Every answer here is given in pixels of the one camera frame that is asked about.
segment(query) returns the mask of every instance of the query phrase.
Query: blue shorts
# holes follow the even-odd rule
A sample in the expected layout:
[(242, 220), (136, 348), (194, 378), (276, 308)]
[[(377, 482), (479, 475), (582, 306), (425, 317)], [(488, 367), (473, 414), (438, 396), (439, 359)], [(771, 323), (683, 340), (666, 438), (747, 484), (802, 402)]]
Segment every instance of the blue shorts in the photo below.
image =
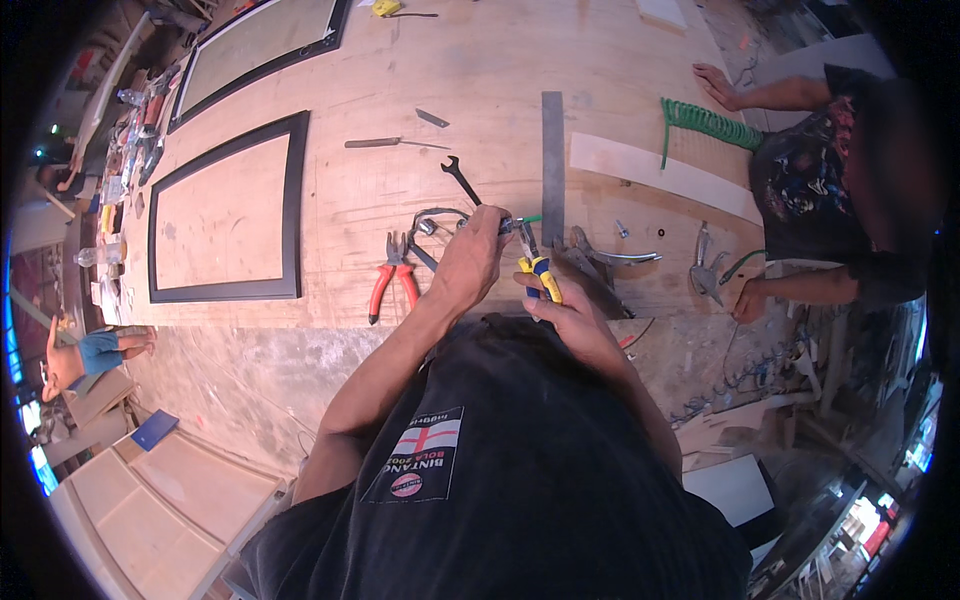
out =
[(112, 331), (94, 331), (87, 334), (77, 342), (80, 358), (84, 361), (84, 372), (92, 375), (122, 365), (123, 354), (118, 347), (117, 334)]

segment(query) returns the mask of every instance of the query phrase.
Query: chisel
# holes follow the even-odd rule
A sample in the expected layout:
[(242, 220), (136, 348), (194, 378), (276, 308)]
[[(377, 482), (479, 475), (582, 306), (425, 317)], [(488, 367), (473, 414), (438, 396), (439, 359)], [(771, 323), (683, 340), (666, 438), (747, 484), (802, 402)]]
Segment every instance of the chisel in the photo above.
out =
[(351, 139), (344, 142), (344, 148), (378, 148), (380, 146), (395, 146), (397, 144), (410, 144), (411, 146), (426, 146), (427, 148), (439, 148), (449, 150), (446, 146), (437, 146), (436, 144), (424, 144), (422, 142), (408, 142), (399, 137), (379, 137), (377, 139)]

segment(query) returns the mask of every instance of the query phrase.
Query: black picture frame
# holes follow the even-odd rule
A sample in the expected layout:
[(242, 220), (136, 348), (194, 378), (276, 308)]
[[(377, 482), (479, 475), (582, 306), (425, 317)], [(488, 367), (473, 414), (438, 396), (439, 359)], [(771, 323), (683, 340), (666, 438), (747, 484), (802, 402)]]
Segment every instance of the black picture frame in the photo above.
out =
[[(261, 5), (278, 1), (279, 0), (266, 0), (266, 2), (261, 3)], [(213, 33), (207, 36), (204, 41), (197, 44), (197, 47), (194, 48), (193, 52), (190, 53), (190, 60), (187, 62), (186, 68), (183, 70), (183, 74), (180, 76), (180, 85), (177, 88), (177, 97), (174, 99), (174, 104), (170, 110), (170, 122), (167, 124), (166, 132), (175, 132), (180, 126), (187, 123), (190, 119), (194, 118), (204, 110), (207, 110), (230, 94), (246, 87), (249, 84), (252, 84), (257, 80), (263, 79), (264, 77), (292, 64), (296, 64), (301, 60), (307, 60), (311, 57), (316, 57), (339, 48), (340, 40), (343, 37), (344, 27), (347, 25), (347, 14), (349, 13), (349, 8), (349, 0), (335, 0), (333, 11), (330, 14), (330, 22), (327, 25), (328, 30), (333, 30), (329, 36), (326, 36), (323, 39), (318, 39), (317, 41), (309, 43), (296, 50), (291, 50), (285, 55), (270, 60), (269, 62), (264, 62), (254, 70), (247, 71), (206, 98), (203, 98), (196, 105), (188, 108), (183, 114), (178, 115), (180, 112), (180, 102), (183, 99), (183, 91), (185, 90), (185, 85), (187, 83), (187, 76), (190, 74), (190, 70), (193, 68), (193, 61), (196, 59), (198, 53), (203, 50), (204, 45), (207, 42), (214, 39), (217, 34), (229, 27), (237, 19), (243, 18), (245, 14), (241, 12), (240, 14), (234, 16), (231, 20), (227, 21), (218, 27)]]
[[(214, 302), (223, 300), (292, 300), (301, 296), (300, 288), (300, 205), (302, 202), (303, 157), (310, 111), (303, 110), (273, 123), (234, 137), (187, 162), (154, 184), (150, 196), (147, 223), (147, 278), (150, 304), (164, 302)], [(282, 275), (277, 279), (207, 283), (178, 288), (156, 288), (156, 207), (160, 194), (215, 162), (289, 134), (286, 168), (283, 176), (283, 201), (280, 226)]]

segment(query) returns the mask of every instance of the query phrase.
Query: printed logo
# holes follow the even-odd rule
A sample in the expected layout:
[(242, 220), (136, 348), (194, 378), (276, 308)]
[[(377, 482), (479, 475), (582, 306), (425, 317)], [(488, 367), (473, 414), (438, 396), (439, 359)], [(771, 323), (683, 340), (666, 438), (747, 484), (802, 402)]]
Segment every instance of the printed logo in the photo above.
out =
[(394, 454), (416, 454), (430, 448), (457, 447), (460, 420), (445, 420), (430, 427), (411, 427), (403, 432)]
[(423, 480), (416, 473), (407, 473), (400, 475), (390, 486), (390, 493), (395, 496), (405, 498), (420, 491), (423, 487)]
[(446, 500), (464, 407), (413, 417), (361, 502)]

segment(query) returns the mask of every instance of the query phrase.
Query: hand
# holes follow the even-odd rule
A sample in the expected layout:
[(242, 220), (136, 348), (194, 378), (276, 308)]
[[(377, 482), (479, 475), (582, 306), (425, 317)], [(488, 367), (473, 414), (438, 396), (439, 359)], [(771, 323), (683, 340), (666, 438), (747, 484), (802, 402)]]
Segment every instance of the hand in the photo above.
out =
[(757, 288), (757, 278), (747, 281), (740, 292), (740, 299), (733, 308), (733, 320), (739, 324), (753, 323), (767, 311), (767, 296)]
[[(540, 278), (533, 274), (514, 273), (514, 281), (543, 289)], [(607, 327), (603, 313), (587, 298), (584, 289), (565, 279), (558, 279), (557, 285), (564, 296), (563, 304), (543, 298), (525, 298), (523, 307), (531, 315), (552, 323), (577, 360), (600, 374), (615, 381), (622, 380), (630, 373), (636, 374)]]
[(712, 64), (694, 62), (693, 74), (707, 82), (704, 89), (707, 94), (720, 103), (721, 107), (730, 112), (743, 108), (740, 106), (740, 94), (727, 81), (727, 76), (723, 74), (723, 71)]
[(503, 208), (478, 206), (467, 224), (446, 245), (444, 257), (425, 296), (463, 315), (482, 300), (500, 277), (500, 255), (513, 235), (499, 236)]

